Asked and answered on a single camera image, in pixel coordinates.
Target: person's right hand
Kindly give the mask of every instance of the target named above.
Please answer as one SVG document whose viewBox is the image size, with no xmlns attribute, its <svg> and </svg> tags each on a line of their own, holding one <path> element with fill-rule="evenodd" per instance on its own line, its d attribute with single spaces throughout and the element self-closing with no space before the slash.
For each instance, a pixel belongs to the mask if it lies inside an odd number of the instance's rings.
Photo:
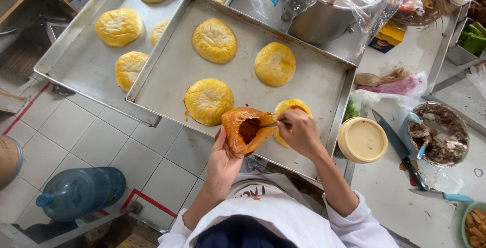
<svg viewBox="0 0 486 248">
<path fill-rule="evenodd" d="M 288 119 L 292 124 L 281 122 Z M 310 160 L 327 155 L 327 151 L 317 134 L 317 125 L 314 119 L 300 109 L 287 109 L 277 119 L 280 136 L 301 155 Z"/>
</svg>

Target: knife with blue handle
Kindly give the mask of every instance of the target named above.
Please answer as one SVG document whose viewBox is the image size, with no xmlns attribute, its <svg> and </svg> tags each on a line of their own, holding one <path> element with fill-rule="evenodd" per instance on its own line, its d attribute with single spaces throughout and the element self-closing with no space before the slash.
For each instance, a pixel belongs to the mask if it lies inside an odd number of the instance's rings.
<svg viewBox="0 0 486 248">
<path fill-rule="evenodd" d="M 398 157 L 400 157 L 401 161 L 407 168 L 407 170 L 410 172 L 410 175 L 412 175 L 412 178 L 415 180 L 417 183 L 417 186 L 423 190 L 427 191 L 429 187 L 425 184 L 424 180 L 418 173 L 418 171 L 415 169 L 415 167 L 412 166 L 410 163 L 410 158 L 408 157 L 410 155 L 410 151 L 405 147 L 403 142 L 400 140 L 400 137 L 398 137 L 397 133 L 393 130 L 393 128 L 386 122 L 386 120 L 374 109 L 371 110 L 373 112 L 373 116 L 375 116 L 376 122 L 383 128 L 385 131 L 386 137 L 390 141 L 390 143 L 393 146 L 393 149 L 398 154 Z"/>
<path fill-rule="evenodd" d="M 411 192 L 415 194 L 419 194 L 422 196 L 426 197 L 432 197 L 432 198 L 443 198 L 446 200 L 453 200 L 453 201 L 460 201 L 460 202 L 471 202 L 474 201 L 471 197 L 462 195 L 462 194 L 447 194 L 441 191 L 422 191 L 419 189 L 409 189 Z"/>
</svg>

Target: knife with black handle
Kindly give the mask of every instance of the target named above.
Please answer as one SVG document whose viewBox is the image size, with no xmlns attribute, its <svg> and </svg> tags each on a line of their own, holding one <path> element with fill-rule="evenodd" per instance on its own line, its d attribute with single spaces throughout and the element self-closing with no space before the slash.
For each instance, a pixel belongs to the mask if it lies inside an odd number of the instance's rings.
<svg viewBox="0 0 486 248">
<path fill-rule="evenodd" d="M 375 116 L 376 122 L 385 131 L 388 140 L 390 141 L 393 148 L 397 152 L 401 161 L 403 162 L 407 170 L 410 172 L 410 175 L 412 175 L 412 178 L 414 178 L 415 182 L 417 183 L 417 186 L 423 191 L 429 190 L 429 187 L 425 184 L 420 174 L 417 172 L 415 167 L 413 167 L 412 164 L 410 163 L 410 158 L 408 157 L 410 155 L 410 152 L 405 147 L 403 142 L 400 140 L 400 137 L 398 137 L 397 133 L 395 133 L 393 128 L 388 124 L 388 122 L 385 121 L 385 119 L 378 112 L 376 112 L 374 109 L 372 109 L 371 111 L 373 112 L 373 116 Z"/>
</svg>

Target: yellow box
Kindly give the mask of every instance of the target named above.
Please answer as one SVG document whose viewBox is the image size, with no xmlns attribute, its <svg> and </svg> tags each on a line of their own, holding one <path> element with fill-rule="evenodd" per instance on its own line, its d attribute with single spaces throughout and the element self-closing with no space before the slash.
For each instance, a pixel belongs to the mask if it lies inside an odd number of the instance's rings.
<svg viewBox="0 0 486 248">
<path fill-rule="evenodd" d="M 398 27 L 395 23 L 388 21 L 374 36 L 368 46 L 386 53 L 400 44 L 403 41 L 404 35 L 404 27 Z"/>
</svg>

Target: white shirt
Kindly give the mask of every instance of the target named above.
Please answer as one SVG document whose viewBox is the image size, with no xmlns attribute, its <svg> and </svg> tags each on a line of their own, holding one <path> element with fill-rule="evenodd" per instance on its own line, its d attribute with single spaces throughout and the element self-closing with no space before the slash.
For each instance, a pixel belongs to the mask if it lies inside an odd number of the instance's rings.
<svg viewBox="0 0 486 248">
<path fill-rule="evenodd" d="M 371 215 L 365 198 L 357 192 L 359 205 L 347 217 L 338 214 L 323 195 L 329 215 L 329 220 L 326 220 L 287 193 L 279 192 L 275 186 L 265 185 L 265 195 L 240 196 L 255 188 L 254 184 L 249 184 L 244 189 L 232 192 L 231 198 L 201 218 L 194 231 L 184 225 L 182 215 L 187 211 L 184 208 L 179 212 L 170 233 L 158 239 L 158 248 L 194 247 L 199 234 L 233 215 L 252 216 L 277 236 L 292 241 L 299 248 L 398 248 L 388 231 Z"/>
</svg>

